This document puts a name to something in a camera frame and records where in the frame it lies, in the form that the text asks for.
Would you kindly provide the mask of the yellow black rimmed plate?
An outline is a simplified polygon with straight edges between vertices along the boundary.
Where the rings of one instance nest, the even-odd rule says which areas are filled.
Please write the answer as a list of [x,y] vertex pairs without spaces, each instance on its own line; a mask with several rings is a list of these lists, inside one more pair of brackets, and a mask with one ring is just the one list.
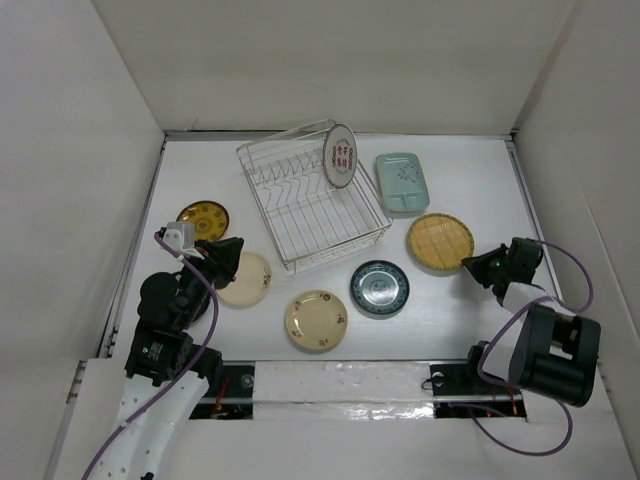
[[226,233],[230,217],[220,203],[202,200],[186,206],[177,221],[190,222],[195,227],[195,239],[215,242]]

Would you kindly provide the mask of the cream plate plum blossom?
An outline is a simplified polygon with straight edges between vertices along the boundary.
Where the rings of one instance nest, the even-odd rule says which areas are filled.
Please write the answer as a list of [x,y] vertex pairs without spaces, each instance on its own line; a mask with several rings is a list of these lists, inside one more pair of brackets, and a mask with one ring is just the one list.
[[235,280],[217,291],[218,297],[235,307],[249,307],[268,293],[272,271],[268,261],[258,253],[243,252]]

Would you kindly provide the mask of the yellow woven bamboo plate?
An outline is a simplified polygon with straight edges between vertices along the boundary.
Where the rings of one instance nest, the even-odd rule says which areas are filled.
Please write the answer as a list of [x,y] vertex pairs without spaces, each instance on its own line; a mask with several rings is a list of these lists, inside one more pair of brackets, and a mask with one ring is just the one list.
[[444,213],[425,214],[414,220],[406,243],[420,265],[441,272],[460,268],[475,250],[471,230],[457,217]]

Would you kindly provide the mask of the cream plate small motifs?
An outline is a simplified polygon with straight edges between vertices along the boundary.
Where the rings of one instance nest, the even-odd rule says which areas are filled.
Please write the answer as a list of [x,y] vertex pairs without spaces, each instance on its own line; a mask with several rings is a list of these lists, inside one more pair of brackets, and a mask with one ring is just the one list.
[[291,341],[302,351],[320,353],[339,345],[348,329],[342,300],[325,290],[298,295],[287,307],[284,323]]

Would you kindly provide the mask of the blue patterned round plate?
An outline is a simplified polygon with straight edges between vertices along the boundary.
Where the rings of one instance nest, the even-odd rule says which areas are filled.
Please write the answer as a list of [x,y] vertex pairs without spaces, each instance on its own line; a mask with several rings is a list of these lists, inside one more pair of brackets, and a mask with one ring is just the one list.
[[374,316],[393,316],[410,296],[409,279],[396,264],[371,260],[361,264],[351,276],[349,291],[354,303]]

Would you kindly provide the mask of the pale green rectangular plate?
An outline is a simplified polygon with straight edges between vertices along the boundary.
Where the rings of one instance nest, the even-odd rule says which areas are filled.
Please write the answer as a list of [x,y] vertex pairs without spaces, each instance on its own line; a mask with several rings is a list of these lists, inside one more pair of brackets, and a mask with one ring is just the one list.
[[421,212],[429,206],[428,186],[416,154],[381,154],[376,157],[375,166],[382,200],[389,212]]

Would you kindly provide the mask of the white plate red characters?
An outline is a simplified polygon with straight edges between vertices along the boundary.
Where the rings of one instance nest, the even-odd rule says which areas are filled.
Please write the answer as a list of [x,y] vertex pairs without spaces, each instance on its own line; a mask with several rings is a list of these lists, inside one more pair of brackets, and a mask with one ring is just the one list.
[[352,130],[344,124],[334,125],[326,135],[322,166],[327,181],[335,188],[347,187],[358,165],[358,149]]

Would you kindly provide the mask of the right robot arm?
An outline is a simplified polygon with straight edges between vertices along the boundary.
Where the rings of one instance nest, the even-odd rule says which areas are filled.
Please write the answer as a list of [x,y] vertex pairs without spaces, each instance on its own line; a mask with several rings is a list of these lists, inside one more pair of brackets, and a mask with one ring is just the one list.
[[[545,247],[566,255],[584,275],[587,298],[583,306],[570,307],[533,282]],[[595,382],[601,325],[584,315],[593,302],[594,285],[582,262],[547,241],[515,237],[510,245],[462,259],[461,265],[511,314],[491,340],[470,348],[461,371],[465,387],[484,393],[498,385],[527,390],[573,407],[586,405]],[[501,378],[488,358],[515,325],[520,331],[510,350],[506,377]]]

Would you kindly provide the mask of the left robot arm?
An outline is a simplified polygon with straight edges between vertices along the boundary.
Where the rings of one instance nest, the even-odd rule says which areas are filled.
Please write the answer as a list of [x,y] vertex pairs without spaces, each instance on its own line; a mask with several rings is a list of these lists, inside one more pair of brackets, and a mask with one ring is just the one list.
[[244,241],[194,241],[176,226],[154,239],[182,268],[157,272],[140,288],[114,429],[86,479],[161,478],[197,403],[224,386],[221,353],[196,344],[188,330],[206,311],[220,311],[216,290],[234,281]]

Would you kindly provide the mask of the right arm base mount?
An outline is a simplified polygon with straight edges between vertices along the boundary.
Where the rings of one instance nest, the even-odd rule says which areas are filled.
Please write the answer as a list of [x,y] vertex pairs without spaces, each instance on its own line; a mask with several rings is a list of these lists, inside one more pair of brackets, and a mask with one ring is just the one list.
[[463,360],[430,363],[421,388],[432,395],[437,419],[527,417],[520,390],[482,380]]

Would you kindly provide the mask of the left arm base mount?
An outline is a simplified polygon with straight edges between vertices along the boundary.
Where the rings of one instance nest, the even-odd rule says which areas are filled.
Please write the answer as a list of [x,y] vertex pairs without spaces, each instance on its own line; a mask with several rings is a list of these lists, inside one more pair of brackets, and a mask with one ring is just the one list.
[[219,384],[198,402],[190,419],[252,419],[255,367],[254,362],[225,362]]

